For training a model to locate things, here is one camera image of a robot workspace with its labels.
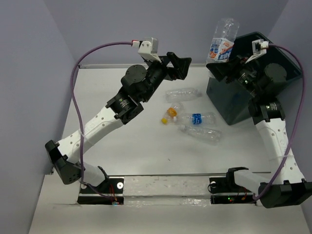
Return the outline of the bottle white blue orange label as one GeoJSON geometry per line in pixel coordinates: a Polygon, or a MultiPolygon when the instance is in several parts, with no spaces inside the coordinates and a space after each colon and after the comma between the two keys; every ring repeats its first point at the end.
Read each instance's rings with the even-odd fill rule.
{"type": "Polygon", "coordinates": [[[206,63],[227,62],[239,30],[239,22],[232,18],[222,18],[214,32],[206,63]]]}

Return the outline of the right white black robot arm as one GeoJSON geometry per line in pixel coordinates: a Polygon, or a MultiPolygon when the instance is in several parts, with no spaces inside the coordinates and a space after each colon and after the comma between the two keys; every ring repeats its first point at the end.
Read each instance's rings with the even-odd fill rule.
{"type": "Polygon", "coordinates": [[[295,64],[284,57],[255,60],[238,56],[225,63],[209,63],[217,81],[234,82],[251,95],[248,110],[264,142],[273,176],[266,179],[245,167],[230,168],[221,178],[210,180],[213,194],[253,193],[250,202],[265,208],[300,205],[312,195],[308,182],[296,165],[286,131],[285,113],[278,94],[300,76],[295,64]]]}

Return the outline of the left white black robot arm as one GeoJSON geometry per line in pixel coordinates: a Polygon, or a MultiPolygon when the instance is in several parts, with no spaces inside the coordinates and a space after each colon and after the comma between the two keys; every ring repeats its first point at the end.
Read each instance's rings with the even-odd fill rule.
{"type": "Polygon", "coordinates": [[[108,176],[100,166],[83,162],[82,156],[110,132],[129,123],[143,111],[143,102],[148,102],[163,80],[184,80],[192,59],[179,58],[173,52],[158,60],[130,66],[121,78],[122,87],[91,120],[68,137],[45,144],[54,169],[68,185],[84,182],[98,193],[108,187],[108,176]]]}

